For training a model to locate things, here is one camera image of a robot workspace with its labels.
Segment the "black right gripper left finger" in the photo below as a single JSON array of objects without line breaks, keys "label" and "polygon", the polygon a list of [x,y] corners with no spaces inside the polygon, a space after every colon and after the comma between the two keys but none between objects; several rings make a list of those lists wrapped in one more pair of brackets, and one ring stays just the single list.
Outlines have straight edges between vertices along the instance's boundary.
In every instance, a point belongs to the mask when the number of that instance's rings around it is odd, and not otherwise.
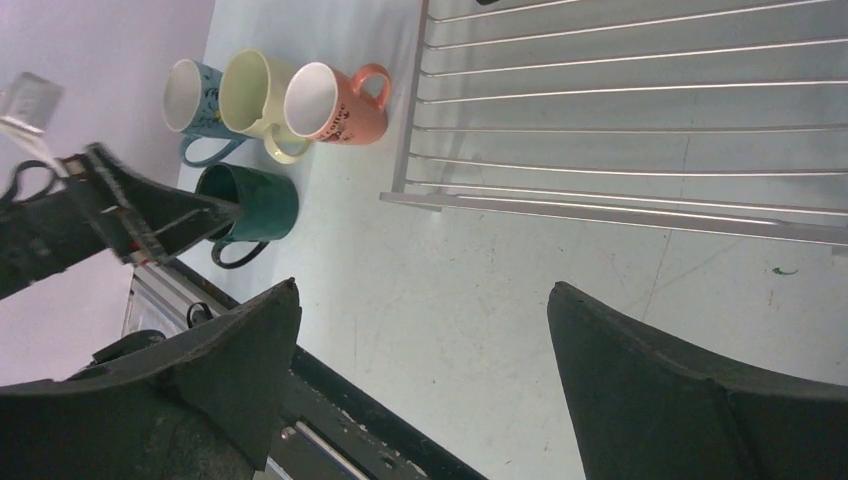
[{"label": "black right gripper left finger", "polygon": [[281,428],[294,279],[63,380],[1,390],[5,479],[250,479]]}]

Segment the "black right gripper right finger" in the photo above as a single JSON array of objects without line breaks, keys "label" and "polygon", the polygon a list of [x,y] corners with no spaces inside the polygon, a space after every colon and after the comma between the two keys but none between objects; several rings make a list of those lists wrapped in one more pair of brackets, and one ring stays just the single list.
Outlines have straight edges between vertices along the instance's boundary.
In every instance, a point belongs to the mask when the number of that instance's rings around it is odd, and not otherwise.
[{"label": "black right gripper right finger", "polygon": [[843,479],[847,389],[711,352],[558,282],[547,318],[589,479]]}]

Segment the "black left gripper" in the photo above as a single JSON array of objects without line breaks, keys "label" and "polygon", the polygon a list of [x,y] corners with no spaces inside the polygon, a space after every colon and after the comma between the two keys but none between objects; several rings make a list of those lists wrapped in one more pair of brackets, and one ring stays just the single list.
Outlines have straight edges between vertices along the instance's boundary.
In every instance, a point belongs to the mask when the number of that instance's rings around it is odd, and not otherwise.
[{"label": "black left gripper", "polygon": [[[20,198],[32,169],[45,186]],[[242,216],[238,204],[148,179],[101,143],[86,146],[86,181],[96,192],[106,238],[46,162],[27,160],[12,171],[1,196],[1,298],[60,274],[104,250],[124,264],[167,263]]]}]

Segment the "dark teal mug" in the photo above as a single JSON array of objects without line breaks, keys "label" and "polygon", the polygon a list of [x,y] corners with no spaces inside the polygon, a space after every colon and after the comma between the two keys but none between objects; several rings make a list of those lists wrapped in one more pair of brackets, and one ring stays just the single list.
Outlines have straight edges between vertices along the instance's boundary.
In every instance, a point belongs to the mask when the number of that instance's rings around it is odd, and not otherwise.
[{"label": "dark teal mug", "polygon": [[[235,203],[243,212],[238,220],[208,237],[213,243],[211,260],[226,270],[247,265],[271,242],[287,236],[300,210],[298,191],[289,177],[223,162],[203,171],[194,192]],[[224,261],[224,248],[238,242],[253,242],[255,246],[238,260]]]}]

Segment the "light blue mug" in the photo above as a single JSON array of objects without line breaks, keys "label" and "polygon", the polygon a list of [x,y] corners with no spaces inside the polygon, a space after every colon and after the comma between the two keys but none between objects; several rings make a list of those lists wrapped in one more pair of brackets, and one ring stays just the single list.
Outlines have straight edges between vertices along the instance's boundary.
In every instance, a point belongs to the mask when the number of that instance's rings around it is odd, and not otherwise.
[{"label": "light blue mug", "polygon": [[[189,167],[206,168],[220,162],[249,139],[223,122],[219,106],[222,77],[220,70],[192,59],[181,59],[170,69],[163,93],[163,117],[172,132],[183,135],[179,157]],[[206,159],[189,160],[191,144],[206,138],[228,143]]]}]

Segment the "light green mug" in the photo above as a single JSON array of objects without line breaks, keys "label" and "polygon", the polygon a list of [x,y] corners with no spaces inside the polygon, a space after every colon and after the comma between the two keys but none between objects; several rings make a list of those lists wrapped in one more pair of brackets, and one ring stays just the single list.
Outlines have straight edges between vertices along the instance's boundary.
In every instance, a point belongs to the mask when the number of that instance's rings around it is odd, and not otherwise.
[{"label": "light green mug", "polygon": [[219,91],[226,127],[263,142],[267,154],[281,164],[293,164],[311,141],[291,131],[284,118],[285,94],[296,68],[276,57],[247,49],[227,65]]}]

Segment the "small salmon pink mug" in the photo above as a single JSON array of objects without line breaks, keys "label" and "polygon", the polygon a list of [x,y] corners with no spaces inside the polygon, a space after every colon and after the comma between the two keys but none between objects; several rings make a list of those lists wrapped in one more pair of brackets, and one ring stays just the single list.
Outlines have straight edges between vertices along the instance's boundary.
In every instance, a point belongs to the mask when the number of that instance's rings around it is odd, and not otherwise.
[{"label": "small salmon pink mug", "polygon": [[376,63],[352,76],[322,62],[301,67],[284,97],[284,119],[297,136],[337,145],[369,145],[388,128],[389,72]]}]

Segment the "clear acrylic dish rack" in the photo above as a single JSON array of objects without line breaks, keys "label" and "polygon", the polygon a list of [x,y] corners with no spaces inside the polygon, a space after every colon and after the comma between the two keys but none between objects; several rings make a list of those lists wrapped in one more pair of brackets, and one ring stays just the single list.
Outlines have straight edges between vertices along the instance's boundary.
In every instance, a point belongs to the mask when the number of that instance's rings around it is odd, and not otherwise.
[{"label": "clear acrylic dish rack", "polygon": [[387,202],[847,245],[843,1],[426,1]]}]

